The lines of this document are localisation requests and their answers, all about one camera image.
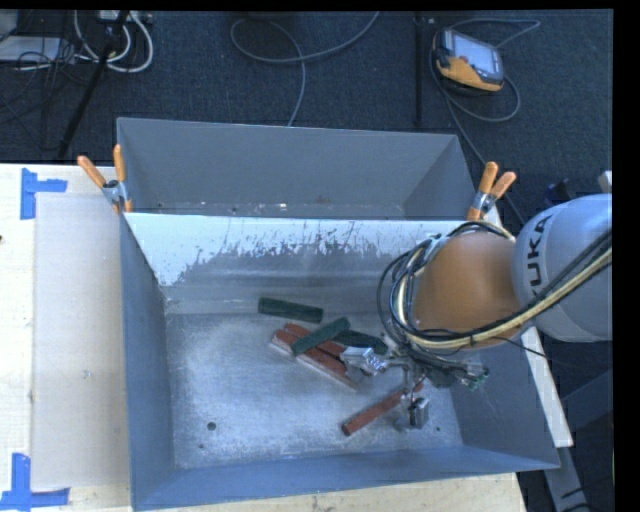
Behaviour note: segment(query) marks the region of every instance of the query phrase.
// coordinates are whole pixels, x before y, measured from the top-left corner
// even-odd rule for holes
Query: black cable
[[[460,226],[458,226],[456,229],[454,229],[453,231],[451,231],[451,233],[449,233],[449,236],[455,236],[456,234],[468,230],[468,229],[473,229],[473,228],[482,228],[482,229],[487,229],[487,230],[491,230],[493,229],[491,227],[490,224],[483,224],[483,223],[465,223],[465,224],[461,224]],[[520,310],[512,313],[511,315],[506,316],[505,318],[501,318],[499,320],[496,320],[494,322],[491,322],[487,325],[484,325],[480,328],[475,328],[475,329],[470,329],[466,332],[457,332],[454,335],[450,334],[449,332],[446,332],[445,334],[443,334],[443,329],[424,329],[424,330],[420,330],[418,328],[416,328],[416,326],[413,324],[413,322],[411,322],[410,319],[410,312],[407,310],[407,304],[404,303],[404,316],[406,318],[410,319],[410,323],[407,324],[407,322],[402,321],[402,319],[400,319],[398,317],[398,314],[396,312],[396,308],[394,307],[394,304],[397,300],[396,298],[396,287],[399,285],[399,283],[402,281],[402,279],[406,279],[407,281],[412,279],[413,276],[427,263],[426,261],[421,262],[421,265],[419,266],[415,266],[412,267],[411,269],[406,268],[406,264],[411,260],[411,258],[413,258],[416,253],[418,251],[422,251],[425,249],[425,247],[427,247],[426,242],[428,240],[425,240],[423,242],[421,242],[420,244],[418,244],[413,250],[408,251],[407,253],[404,253],[403,255],[399,256],[398,258],[396,258],[393,262],[392,262],[392,266],[387,267],[387,269],[385,270],[385,272],[382,274],[381,276],[381,281],[384,280],[388,274],[388,271],[393,267],[394,268],[394,272],[392,274],[393,277],[393,281],[392,281],[392,285],[391,285],[391,292],[389,294],[389,309],[391,312],[391,318],[393,320],[393,323],[396,324],[397,326],[399,326],[403,331],[408,332],[410,334],[412,334],[413,336],[416,336],[417,338],[424,338],[425,336],[429,335],[431,336],[431,338],[434,341],[448,341],[450,339],[453,339],[455,337],[473,337],[475,335],[480,334],[481,332],[493,329],[495,327],[499,327],[500,325],[504,324],[505,322],[511,321],[514,318],[517,318],[518,316],[522,315],[523,313],[525,313],[527,310],[529,310],[531,307],[535,306],[536,304],[538,304],[539,302],[541,302],[542,300],[544,300],[546,297],[548,297],[551,293],[553,293],[557,287],[557,285],[560,283],[560,281],[564,278],[566,278],[570,273],[576,271],[577,269],[579,269],[581,266],[582,268],[586,268],[588,267],[589,264],[592,263],[592,261],[594,261],[599,255],[604,254],[604,252],[611,246],[612,243],[612,230],[609,229],[606,232],[604,232],[602,235],[600,235],[598,238],[596,238],[594,241],[592,241],[584,250],[582,250],[576,257],[574,257],[572,259],[572,261],[565,266],[557,276],[554,277],[554,279],[552,279],[543,290],[540,291],[540,293],[538,293],[528,304],[526,304],[523,308],[521,308]],[[594,251],[597,251],[596,254],[587,262],[585,263],[583,260],[587,259],[587,257],[594,253]],[[610,265],[607,264],[605,266],[603,266],[601,269],[599,269],[593,276],[591,276],[588,280],[592,279],[593,277],[595,277],[596,275],[598,275],[600,272],[602,272],[603,270],[605,270],[606,268],[608,268],[608,266]],[[402,270],[402,273],[400,273],[400,269],[402,268],[402,266],[404,266],[405,268]],[[380,291],[382,287],[381,282],[378,285],[378,290]],[[577,287],[576,289],[574,289],[572,292],[570,292],[569,294],[567,294],[566,296],[570,295],[571,293],[575,292],[579,287]]]

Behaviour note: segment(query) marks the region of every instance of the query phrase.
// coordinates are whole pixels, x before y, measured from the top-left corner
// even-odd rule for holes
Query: power cable
[[[369,29],[375,23],[376,19],[378,19],[378,16],[380,16],[380,11],[377,11],[376,13],[374,13],[373,17],[367,23],[367,25],[360,32],[358,32],[358,34],[356,34],[354,37],[352,37],[348,41],[346,41],[346,42],[344,42],[342,44],[339,44],[337,46],[334,46],[333,48],[329,48],[327,50],[323,50],[323,51],[320,51],[320,52],[311,53],[311,54],[308,54],[308,55],[303,55],[302,54],[300,46],[298,45],[298,43],[296,42],[294,37],[287,30],[285,30],[281,25],[279,25],[278,23],[276,23],[274,21],[271,21],[271,20],[255,20],[255,21],[266,22],[269,25],[271,25],[272,27],[278,29],[285,36],[287,36],[289,41],[295,47],[296,52],[298,53],[297,57],[289,57],[289,58],[263,57],[261,55],[256,55],[256,54],[246,50],[245,48],[243,48],[240,45],[240,43],[238,43],[238,40],[236,39],[236,34],[235,33],[236,33],[237,27],[247,21],[246,18],[240,18],[240,19],[236,20],[233,23],[233,25],[231,25],[230,37],[231,37],[231,42],[233,43],[233,45],[242,54],[246,55],[247,57],[249,57],[251,59],[257,60],[259,62],[264,62],[266,64],[295,64],[295,63],[298,63],[298,62],[300,63],[301,69],[302,69],[302,84],[300,86],[300,93],[298,94],[298,100],[297,100],[296,106],[295,106],[295,108],[293,110],[293,114],[291,115],[291,117],[289,118],[289,121],[287,122],[287,126],[292,126],[293,122],[295,121],[295,118],[296,118],[296,116],[298,114],[298,110],[300,109],[300,105],[302,104],[302,99],[304,97],[304,91],[305,91],[305,87],[306,87],[306,68],[305,68],[305,63],[307,61],[312,60],[312,59],[318,59],[318,58],[321,58],[321,57],[325,57],[327,55],[331,55],[333,53],[336,53],[336,52],[338,52],[340,50],[343,50],[343,49],[349,47],[350,45],[355,43],[358,39],[360,39],[362,36],[364,36],[369,31]]]

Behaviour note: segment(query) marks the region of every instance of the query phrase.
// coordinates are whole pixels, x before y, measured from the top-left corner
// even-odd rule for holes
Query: gray bin
[[[523,351],[468,354],[476,391],[427,383],[429,421],[347,419],[400,385],[350,387],[271,344],[271,296],[371,334],[384,267],[464,220],[449,134],[119,119],[134,212],[121,216],[131,501],[148,510],[555,468]],[[311,329],[317,327],[304,324]]]

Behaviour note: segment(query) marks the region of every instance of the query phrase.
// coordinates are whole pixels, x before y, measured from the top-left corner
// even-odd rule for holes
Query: bin floor
[[[379,325],[370,314],[349,320],[368,332]],[[212,314],[168,315],[166,321],[180,468],[462,444],[449,390],[428,381],[421,395],[430,400],[429,421],[422,430],[396,430],[402,413],[396,407],[345,436],[340,424],[398,389],[402,370],[353,389],[270,343],[286,319]]]

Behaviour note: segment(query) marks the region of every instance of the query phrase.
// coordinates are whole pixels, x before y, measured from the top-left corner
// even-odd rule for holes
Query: dark green block
[[[298,356],[303,352],[306,352],[310,348],[320,345],[323,341],[334,339],[335,336],[343,331],[346,331],[351,327],[349,320],[345,317],[338,318],[330,324],[320,327],[320,329],[313,331],[310,334],[300,338],[291,345],[291,350],[294,356]]]
[[[258,302],[258,313],[319,324],[322,322],[323,310],[305,304],[261,297]]]

